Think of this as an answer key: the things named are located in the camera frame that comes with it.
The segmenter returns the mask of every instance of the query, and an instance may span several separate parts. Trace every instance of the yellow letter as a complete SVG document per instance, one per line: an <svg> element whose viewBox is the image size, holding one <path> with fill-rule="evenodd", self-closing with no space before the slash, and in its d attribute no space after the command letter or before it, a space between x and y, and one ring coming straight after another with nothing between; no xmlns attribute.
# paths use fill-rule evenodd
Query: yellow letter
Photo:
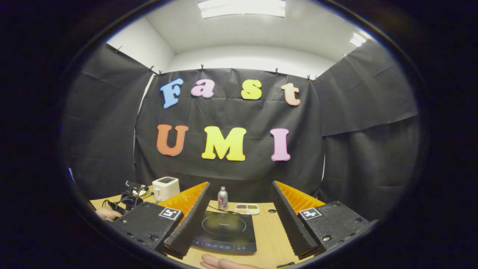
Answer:
<svg viewBox="0 0 478 269"><path fill-rule="evenodd" d="M216 149L217 156L219 159L224 158L224 155L229 149L229 154L226 158L229 161L243 161L246 159L246 156L242 153L242 141L244 135L246 134L246 129L244 128L232 128L229 132L226 139L222 136L221 130L216 126L208 126L204 128L204 132L207 134L206 138L206 150L201 155L204 159L214 159L216 154L214 154L213 147Z"/></svg>
<svg viewBox="0 0 478 269"><path fill-rule="evenodd" d="M261 97L262 91L260 90L262 84L258 80L248 79L242 83L243 90L240 94L244 99L257 100Z"/></svg>

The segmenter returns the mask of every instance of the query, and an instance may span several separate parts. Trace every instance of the induction cooktop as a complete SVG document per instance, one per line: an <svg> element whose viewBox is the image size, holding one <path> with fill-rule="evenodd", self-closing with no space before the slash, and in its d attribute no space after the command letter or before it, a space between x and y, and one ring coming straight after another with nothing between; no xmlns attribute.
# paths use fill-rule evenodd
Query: induction cooktop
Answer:
<svg viewBox="0 0 478 269"><path fill-rule="evenodd" d="M206 211L193 246L232 253L256 252L252 216Z"/></svg>

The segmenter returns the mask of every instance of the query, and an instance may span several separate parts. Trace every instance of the white toaster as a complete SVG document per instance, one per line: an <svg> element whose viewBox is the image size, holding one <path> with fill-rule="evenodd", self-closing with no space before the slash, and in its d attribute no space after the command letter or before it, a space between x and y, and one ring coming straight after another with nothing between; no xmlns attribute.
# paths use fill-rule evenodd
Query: white toaster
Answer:
<svg viewBox="0 0 478 269"><path fill-rule="evenodd" d="M179 180L172 177L164 177L152 182L154 197L162 202L179 193Z"/></svg>

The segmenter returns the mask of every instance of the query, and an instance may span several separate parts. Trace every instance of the fluorescent light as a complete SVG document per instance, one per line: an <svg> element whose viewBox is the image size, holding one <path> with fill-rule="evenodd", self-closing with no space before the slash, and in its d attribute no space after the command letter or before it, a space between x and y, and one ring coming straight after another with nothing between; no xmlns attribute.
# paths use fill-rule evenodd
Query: fluorescent light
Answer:
<svg viewBox="0 0 478 269"><path fill-rule="evenodd" d="M363 42L360 42L359 40L357 40L357 39L355 39L355 38L352 38L352 39L350 40L350 42L351 42L352 44L354 44L355 46L357 46L357 47L360 47L360 45L362 45L362 43L363 43Z"/></svg>
<svg viewBox="0 0 478 269"><path fill-rule="evenodd" d="M366 39L372 39L372 36L369 35L366 31L362 30L362 29L359 29L357 27L355 27L355 29L358 30L358 33L361 34L363 37L365 37Z"/></svg>
<svg viewBox="0 0 478 269"><path fill-rule="evenodd" d="M354 38L357 39L360 43L363 43L363 42L366 41L365 38L363 38L362 36L360 36L357 33L354 33Z"/></svg>
<svg viewBox="0 0 478 269"><path fill-rule="evenodd" d="M204 19L233 14L285 16L284 0L206 0L197 5Z"/></svg>

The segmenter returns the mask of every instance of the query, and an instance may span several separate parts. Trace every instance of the black cloth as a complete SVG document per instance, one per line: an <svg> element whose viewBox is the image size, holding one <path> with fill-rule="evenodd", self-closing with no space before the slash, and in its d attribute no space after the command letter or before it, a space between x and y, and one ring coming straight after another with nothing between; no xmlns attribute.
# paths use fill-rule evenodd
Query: black cloth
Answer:
<svg viewBox="0 0 478 269"><path fill-rule="evenodd" d="M364 130L417 114L401 67L379 43L368 40L320 75L322 135Z"/></svg>
<svg viewBox="0 0 478 269"><path fill-rule="evenodd" d="M319 200L341 201L366 219L382 218L405 195L414 174L418 116L365 130L327 136Z"/></svg>
<svg viewBox="0 0 478 269"><path fill-rule="evenodd" d="M63 120L63 143L75 183L88 199L125 191L136 181L134 125L148 68L110 45L86 62L74 81Z"/></svg>
<svg viewBox="0 0 478 269"><path fill-rule="evenodd" d="M164 109L163 85L181 78L179 102ZM193 96L191 88L199 79L211 79L214 96ZM257 79L262 83L258 100L241 97L242 83ZM300 89L298 106L289 105L281 86L293 83ZM205 69L178 71L155 77L146 94L136 124L136 172L143 184L171 176L179 178L180 190L204 181L219 191L225 186L233 202L270 202L271 182L278 180L313 194L320 185L323 164L323 139L317 92L305 78L248 69ZM186 125L184 147L176 156L165 156L156 148L157 126L168 124L172 130L168 145L174 146L177 125ZM234 127L247 130L244 135L244 161L202 159L206 148L204 128L217 126L226 137ZM288 161L272 161L273 128L289 129Z"/></svg>

